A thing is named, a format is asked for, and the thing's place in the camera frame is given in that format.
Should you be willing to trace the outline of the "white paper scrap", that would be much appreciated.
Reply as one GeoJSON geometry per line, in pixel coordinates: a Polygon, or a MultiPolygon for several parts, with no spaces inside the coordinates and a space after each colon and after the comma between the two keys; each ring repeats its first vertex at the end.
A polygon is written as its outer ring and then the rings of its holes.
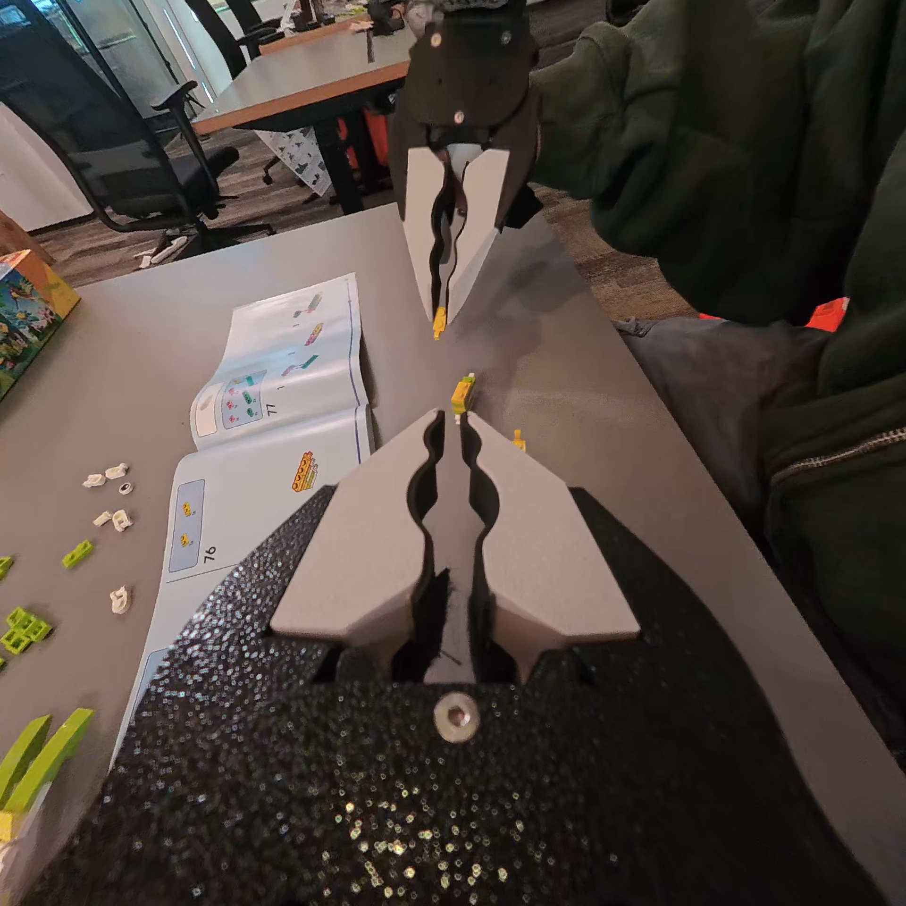
{"type": "Polygon", "coordinates": [[[179,235],[170,239],[164,238],[152,252],[140,255],[139,270],[150,269],[154,266],[165,264],[182,255],[189,243],[189,236],[179,235]]]}

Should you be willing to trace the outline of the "group of white lego pieces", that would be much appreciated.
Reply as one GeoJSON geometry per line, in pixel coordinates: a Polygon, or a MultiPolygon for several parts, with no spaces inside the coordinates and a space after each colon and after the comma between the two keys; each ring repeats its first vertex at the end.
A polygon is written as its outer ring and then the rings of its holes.
{"type": "MultiPolygon", "coordinates": [[[[82,487],[94,489],[102,487],[106,483],[119,482],[117,493],[122,496],[129,495],[133,490],[133,484],[127,479],[129,472],[130,466],[127,463],[122,462],[116,466],[107,468],[107,470],[104,470],[102,473],[89,474],[82,482],[82,487]]],[[[122,534],[133,526],[133,520],[125,509],[120,508],[115,511],[102,511],[93,518],[92,525],[97,528],[110,525],[117,533],[122,534]]],[[[118,589],[110,592],[109,599],[110,608],[113,614],[122,616],[130,610],[132,596],[130,589],[126,585],[122,585],[118,589]]]]}

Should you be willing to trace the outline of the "printed white plastic bag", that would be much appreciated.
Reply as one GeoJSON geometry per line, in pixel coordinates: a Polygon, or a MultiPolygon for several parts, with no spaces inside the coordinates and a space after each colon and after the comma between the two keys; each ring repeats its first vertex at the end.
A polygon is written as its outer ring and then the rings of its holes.
{"type": "Polygon", "coordinates": [[[255,130],[255,136],[319,198],[333,188],[313,126],[287,132],[255,130]]]}

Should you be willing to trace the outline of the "orange object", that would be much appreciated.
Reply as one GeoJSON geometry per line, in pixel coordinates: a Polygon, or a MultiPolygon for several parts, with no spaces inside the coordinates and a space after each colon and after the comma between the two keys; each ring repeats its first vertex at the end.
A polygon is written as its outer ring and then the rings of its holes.
{"type": "Polygon", "coordinates": [[[388,116],[366,105],[338,119],[341,142],[353,172],[361,180],[384,178],[389,173],[388,116]]]}
{"type": "Polygon", "coordinates": [[[773,323],[748,324],[733,320],[721,319],[711,314],[701,312],[697,319],[703,323],[708,331],[714,334],[733,336],[737,339],[748,338],[759,341],[786,341],[817,338],[825,340],[836,332],[841,326],[847,311],[849,299],[840,297],[830,302],[818,305],[811,312],[808,322],[803,325],[788,323],[779,320],[773,323]]]}

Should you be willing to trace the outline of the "brown cardboard box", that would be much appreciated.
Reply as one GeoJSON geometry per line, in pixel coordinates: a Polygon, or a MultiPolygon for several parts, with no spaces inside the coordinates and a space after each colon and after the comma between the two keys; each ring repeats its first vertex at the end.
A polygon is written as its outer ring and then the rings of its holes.
{"type": "Polygon", "coordinates": [[[10,255],[26,250],[32,251],[46,265],[53,266],[54,258],[41,244],[25,231],[3,210],[0,211],[1,255],[10,255]]]}

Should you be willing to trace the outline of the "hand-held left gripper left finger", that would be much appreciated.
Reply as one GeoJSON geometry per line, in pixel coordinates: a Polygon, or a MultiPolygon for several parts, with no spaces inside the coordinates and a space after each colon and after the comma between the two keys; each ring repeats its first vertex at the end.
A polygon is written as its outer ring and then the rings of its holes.
{"type": "Polygon", "coordinates": [[[361,652],[377,673],[427,673],[452,591],[424,520],[437,503],[445,412],[431,409],[332,487],[274,615],[283,648],[361,652]]]}

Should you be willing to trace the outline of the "black mesh office chair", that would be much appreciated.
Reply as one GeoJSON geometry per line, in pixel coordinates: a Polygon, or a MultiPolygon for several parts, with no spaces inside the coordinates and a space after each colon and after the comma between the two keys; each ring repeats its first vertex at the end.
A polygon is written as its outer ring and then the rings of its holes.
{"type": "Polygon", "coordinates": [[[235,149],[211,159],[197,141],[189,156],[171,158],[134,106],[91,69],[63,77],[2,74],[2,102],[62,162],[98,219],[121,233],[161,230],[189,236],[188,257],[274,235],[268,223],[209,227],[224,197],[218,176],[238,161],[235,149]]]}

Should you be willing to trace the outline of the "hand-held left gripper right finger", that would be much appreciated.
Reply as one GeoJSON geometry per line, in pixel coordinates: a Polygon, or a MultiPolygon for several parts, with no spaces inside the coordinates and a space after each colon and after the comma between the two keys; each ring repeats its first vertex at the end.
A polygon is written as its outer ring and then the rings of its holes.
{"type": "Polygon", "coordinates": [[[477,681],[525,682],[548,651],[638,639],[568,485],[475,414],[463,417],[460,436],[482,523],[469,610],[477,681]]]}

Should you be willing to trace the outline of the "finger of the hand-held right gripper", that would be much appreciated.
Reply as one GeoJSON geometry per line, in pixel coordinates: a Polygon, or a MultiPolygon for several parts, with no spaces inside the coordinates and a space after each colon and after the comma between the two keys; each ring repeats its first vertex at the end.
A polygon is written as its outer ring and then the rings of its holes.
{"type": "Polygon", "coordinates": [[[440,306],[439,266],[444,252],[447,166],[429,147],[409,149],[403,231],[419,296],[428,320],[440,306]]]}
{"type": "Polygon", "coordinates": [[[447,313],[458,313],[499,232],[497,212],[510,154],[495,149],[451,149],[449,156],[466,202],[461,226],[455,232],[455,260],[447,279],[447,313]]]}

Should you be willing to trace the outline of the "person's blue jeans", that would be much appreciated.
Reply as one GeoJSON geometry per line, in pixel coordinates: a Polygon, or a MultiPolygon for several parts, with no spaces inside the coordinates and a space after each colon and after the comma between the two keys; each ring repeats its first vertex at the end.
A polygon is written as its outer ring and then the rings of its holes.
{"type": "Polygon", "coordinates": [[[721,494],[763,546],[762,416],[813,376],[831,334],[786,322],[613,321],[721,494]]]}

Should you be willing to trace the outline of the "grey desk with wooden edge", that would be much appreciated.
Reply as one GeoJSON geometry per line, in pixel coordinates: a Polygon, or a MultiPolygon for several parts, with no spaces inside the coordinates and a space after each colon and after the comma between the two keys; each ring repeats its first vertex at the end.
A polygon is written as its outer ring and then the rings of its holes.
{"type": "Polygon", "coordinates": [[[361,192],[380,192],[386,176],[361,180],[341,142],[338,119],[394,93],[410,66],[415,36],[404,26],[368,37],[346,28],[310,42],[285,39],[249,62],[195,119],[198,135],[224,129],[287,132],[313,126],[344,214],[363,210],[361,192]]]}

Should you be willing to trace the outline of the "colourful lego box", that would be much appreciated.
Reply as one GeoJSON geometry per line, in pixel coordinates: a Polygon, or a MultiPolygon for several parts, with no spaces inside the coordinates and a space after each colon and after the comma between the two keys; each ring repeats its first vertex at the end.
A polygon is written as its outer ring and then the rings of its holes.
{"type": "Polygon", "coordinates": [[[1,398],[80,302],[33,250],[1,258],[1,398]]]}

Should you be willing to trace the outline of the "person's dark green hoodie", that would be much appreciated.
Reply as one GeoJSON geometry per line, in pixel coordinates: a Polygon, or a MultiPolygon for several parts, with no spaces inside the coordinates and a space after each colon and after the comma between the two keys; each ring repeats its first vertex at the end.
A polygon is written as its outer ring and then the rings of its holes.
{"type": "Polygon", "coordinates": [[[851,657],[904,706],[904,2],[822,3],[806,56],[829,166],[865,199],[813,377],[764,414],[766,529],[851,657]]]}

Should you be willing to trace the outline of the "lego instruction booklet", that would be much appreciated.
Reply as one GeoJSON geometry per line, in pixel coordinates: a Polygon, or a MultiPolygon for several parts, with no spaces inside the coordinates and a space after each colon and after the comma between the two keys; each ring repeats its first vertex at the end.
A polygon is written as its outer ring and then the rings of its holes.
{"type": "Polygon", "coordinates": [[[234,309],[221,362],[189,412],[159,592],[119,729],[190,617],[240,563],[373,449],[355,273],[234,309]]]}

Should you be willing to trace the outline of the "cluster of lime lego pieces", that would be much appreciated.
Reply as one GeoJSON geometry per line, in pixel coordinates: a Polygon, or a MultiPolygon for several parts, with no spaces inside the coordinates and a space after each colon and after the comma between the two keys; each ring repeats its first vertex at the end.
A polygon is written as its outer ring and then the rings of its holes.
{"type": "Polygon", "coordinates": [[[1,636],[3,649],[19,655],[32,644],[44,640],[53,631],[51,623],[22,607],[16,607],[6,617],[6,631],[1,636]]]}

